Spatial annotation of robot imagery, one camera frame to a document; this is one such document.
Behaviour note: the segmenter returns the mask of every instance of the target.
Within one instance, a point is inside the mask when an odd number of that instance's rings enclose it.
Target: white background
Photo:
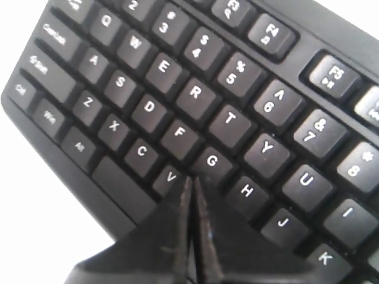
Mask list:
[[[0,93],[46,2],[1,1]],[[379,38],[377,0],[318,2]],[[63,283],[77,262],[112,243],[0,107],[0,283]]]

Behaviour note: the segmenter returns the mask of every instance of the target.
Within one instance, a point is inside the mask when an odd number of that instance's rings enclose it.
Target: a key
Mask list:
[[[304,164],[287,180],[282,192],[306,213],[312,213],[331,195],[333,185]]]
[[[85,172],[91,172],[101,157],[101,152],[86,135],[72,127],[62,142],[62,150]]]
[[[176,105],[202,127],[214,114],[221,101],[221,97],[205,84],[192,78],[180,93]]]
[[[290,151],[270,135],[263,133],[246,152],[244,161],[270,182],[291,160]]]
[[[212,147],[207,147],[191,167],[194,173],[207,175],[216,187],[224,184],[236,169],[235,164]]]
[[[314,110],[294,134],[309,153],[324,162],[343,142],[348,131],[320,109]]]
[[[127,153],[125,162],[141,178],[149,180],[160,169],[163,157],[147,142],[137,139]]]
[[[268,14],[262,14],[248,34],[249,40],[273,60],[279,61],[296,41],[295,33]]]
[[[349,249],[356,249],[378,227],[378,220],[351,199],[343,201],[324,221],[324,227]]]
[[[270,195],[247,176],[242,176],[227,194],[226,201],[250,221],[269,205]]]
[[[326,54],[310,72],[309,82],[327,95],[344,100],[360,87],[362,79],[356,71]]]
[[[176,98],[187,77],[188,72],[164,53],[158,54],[146,74],[146,80],[169,101]]]
[[[234,107],[226,105],[209,126],[209,132],[236,154],[257,127]]]
[[[168,3],[152,27],[152,33],[170,53],[179,54],[196,29],[196,22]]]
[[[252,108],[281,133],[295,120],[304,105],[305,101],[298,93],[275,79]]]
[[[267,72],[241,53],[235,53],[217,78],[217,83],[241,106],[250,100],[267,77]]]
[[[379,184],[379,151],[366,142],[359,143],[337,167],[337,172],[363,193]]]
[[[184,50],[184,57],[202,78],[211,79],[230,47],[210,30],[200,27]]]
[[[286,250],[294,250],[309,235],[309,229],[285,209],[278,212],[261,230],[262,235]]]
[[[171,122],[172,113],[155,98],[145,95],[136,106],[131,118],[151,138],[157,139]]]

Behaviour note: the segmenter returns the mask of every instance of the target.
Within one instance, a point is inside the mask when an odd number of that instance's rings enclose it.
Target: j key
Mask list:
[[[287,210],[279,209],[261,233],[278,246],[293,250],[309,235],[309,229]]]
[[[172,113],[150,95],[145,95],[136,106],[131,118],[144,129],[153,139],[171,122]]]
[[[234,107],[226,105],[209,126],[209,132],[236,154],[257,127]]]
[[[263,133],[246,152],[245,162],[272,182],[290,162],[291,153],[270,135]]]
[[[198,79],[191,79],[176,100],[178,108],[188,114],[202,127],[221,104],[221,97],[216,95]]]
[[[211,79],[230,47],[210,30],[200,27],[184,50],[185,58],[202,77]]]
[[[337,172],[363,193],[379,184],[379,151],[366,142],[359,143],[338,166]]]
[[[176,98],[187,77],[186,70],[164,53],[160,53],[148,71],[146,80],[171,101]]]
[[[279,80],[273,80],[253,108],[278,132],[283,132],[303,109],[304,99]]]
[[[175,120],[161,140],[161,144],[183,164],[188,164],[203,143],[189,126]]]
[[[135,30],[130,30],[117,50],[117,56],[133,73],[141,77],[147,72],[157,52],[158,49],[147,39]]]
[[[85,172],[91,172],[100,158],[99,148],[76,127],[62,142],[62,150]]]
[[[311,71],[309,81],[326,94],[343,100],[360,86],[362,79],[356,71],[327,54]]]
[[[267,72],[257,64],[235,53],[219,74],[217,83],[244,106],[266,77]]]
[[[349,249],[356,249],[378,227],[378,220],[351,199],[330,214],[324,227]]]
[[[307,260],[319,268],[317,273],[324,284],[338,284],[352,270],[352,266],[326,244],[318,246]]]
[[[207,147],[191,167],[196,174],[207,175],[215,186],[224,184],[236,169],[231,161],[212,147]]]
[[[347,129],[323,111],[316,109],[294,134],[294,139],[321,162],[343,142]]]
[[[308,165],[302,165],[282,187],[283,193],[307,213],[333,192],[333,185]]]
[[[152,32],[170,53],[179,54],[196,26],[196,22],[177,6],[166,4],[154,23]]]
[[[248,37],[274,60],[281,60],[296,41],[293,31],[268,14],[256,20]]]
[[[226,201],[250,221],[266,208],[270,196],[247,176],[242,176],[227,194]]]

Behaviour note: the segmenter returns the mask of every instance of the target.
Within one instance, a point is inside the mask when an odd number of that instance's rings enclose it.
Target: keyboard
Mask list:
[[[2,105],[115,240],[206,173],[328,283],[378,283],[379,44],[283,2],[50,1]]]

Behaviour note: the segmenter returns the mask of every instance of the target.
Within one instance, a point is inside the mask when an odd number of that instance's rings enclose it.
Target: black key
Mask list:
[[[117,50],[117,56],[133,73],[141,77],[147,72],[157,52],[158,49],[147,39],[135,30],[130,30]]]
[[[196,29],[196,22],[168,3],[153,25],[152,33],[170,53],[179,54]]]
[[[207,147],[191,167],[196,174],[207,175],[215,186],[224,184],[236,169],[235,164],[212,147]]]
[[[229,50],[230,47],[220,37],[200,27],[184,50],[184,56],[201,77],[211,79]]]
[[[150,179],[162,165],[163,158],[147,142],[138,139],[125,157],[127,165],[143,179]]]
[[[267,72],[246,56],[235,53],[217,78],[217,83],[227,95],[237,98],[242,106],[267,77]]]
[[[356,71],[327,54],[311,71],[309,82],[335,99],[344,100],[359,88],[362,79]]]
[[[221,101],[221,97],[198,79],[193,78],[181,92],[176,105],[202,127],[214,114]]]
[[[247,0],[216,0],[212,14],[241,34],[256,17],[257,10]]]
[[[209,126],[209,132],[236,154],[257,127],[234,107],[226,105]]]
[[[304,164],[282,187],[283,193],[307,213],[312,213],[333,192],[333,185]]]
[[[262,14],[256,20],[248,38],[274,60],[283,59],[296,41],[292,30],[268,14]]]
[[[266,208],[270,196],[247,176],[242,176],[227,194],[226,201],[250,221]]]
[[[114,114],[105,120],[98,137],[117,155],[122,155],[134,140],[132,130]]]
[[[104,95],[126,115],[129,115],[142,95],[142,88],[123,72],[117,70],[105,88]]]
[[[343,201],[325,220],[324,227],[349,249],[356,249],[378,227],[378,220],[354,200]]]
[[[246,152],[245,162],[265,179],[274,181],[290,162],[291,153],[270,135],[263,133]]]
[[[293,250],[309,235],[309,229],[287,210],[279,209],[261,233],[278,246]]]
[[[85,172],[91,172],[100,158],[99,148],[76,127],[62,142],[62,150]]]
[[[143,96],[131,118],[153,139],[160,137],[171,122],[172,113],[150,95]]]
[[[366,142],[359,143],[338,166],[337,172],[363,193],[379,184],[379,151]]]
[[[158,54],[146,74],[146,80],[169,101],[176,98],[187,77],[188,72],[164,53]]]
[[[281,81],[273,80],[253,108],[278,132],[283,132],[294,121],[304,105],[305,101],[298,93]]]
[[[101,160],[92,178],[136,223],[143,221],[156,207],[155,201],[109,157]]]
[[[189,126],[175,120],[160,142],[180,162],[188,164],[201,147],[203,139]]]
[[[347,132],[328,114],[316,109],[295,132],[294,139],[323,162],[343,142]]]

